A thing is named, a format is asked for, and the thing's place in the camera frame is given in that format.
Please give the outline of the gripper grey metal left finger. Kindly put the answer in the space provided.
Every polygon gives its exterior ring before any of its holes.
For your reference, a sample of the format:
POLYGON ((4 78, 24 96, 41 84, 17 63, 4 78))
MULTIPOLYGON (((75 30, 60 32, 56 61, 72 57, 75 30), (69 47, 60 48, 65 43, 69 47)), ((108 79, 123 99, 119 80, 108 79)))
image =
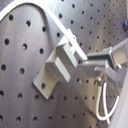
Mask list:
POLYGON ((107 60, 85 61, 82 67, 88 77, 96 77, 98 74, 114 77, 123 71, 122 68, 117 68, 116 70, 111 68, 107 60))

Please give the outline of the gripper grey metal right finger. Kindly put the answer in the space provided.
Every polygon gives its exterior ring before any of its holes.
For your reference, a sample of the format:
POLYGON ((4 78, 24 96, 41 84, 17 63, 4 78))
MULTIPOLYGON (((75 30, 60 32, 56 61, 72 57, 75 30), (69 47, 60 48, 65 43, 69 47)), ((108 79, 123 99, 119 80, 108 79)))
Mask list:
POLYGON ((87 54, 87 58, 89 60, 107 60, 110 66, 114 64, 111 48, 105 48, 99 52, 90 52, 87 54))

